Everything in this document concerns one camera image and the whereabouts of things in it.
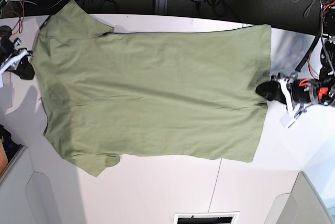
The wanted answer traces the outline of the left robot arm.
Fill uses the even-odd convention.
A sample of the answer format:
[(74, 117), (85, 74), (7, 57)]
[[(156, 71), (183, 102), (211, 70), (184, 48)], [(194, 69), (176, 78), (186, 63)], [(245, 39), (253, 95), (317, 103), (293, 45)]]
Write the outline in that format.
[[(310, 58), (319, 42), (321, 68), (316, 74)], [(268, 82), (257, 86), (256, 93), (286, 105), (288, 115), (294, 118), (312, 105), (334, 107), (334, 0), (320, 0), (318, 32), (295, 73), (271, 76)]]

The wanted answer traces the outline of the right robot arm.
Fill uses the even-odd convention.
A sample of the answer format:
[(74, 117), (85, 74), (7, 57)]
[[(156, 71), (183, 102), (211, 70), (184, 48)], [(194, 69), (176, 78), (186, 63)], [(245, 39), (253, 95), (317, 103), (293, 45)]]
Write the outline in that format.
[(32, 80), (35, 71), (29, 61), (32, 51), (20, 48), (21, 39), (18, 36), (23, 32), (25, 19), (24, 0), (1, 0), (1, 14), (10, 13), (16, 16), (14, 25), (1, 25), (1, 74), (10, 72), (22, 80)]

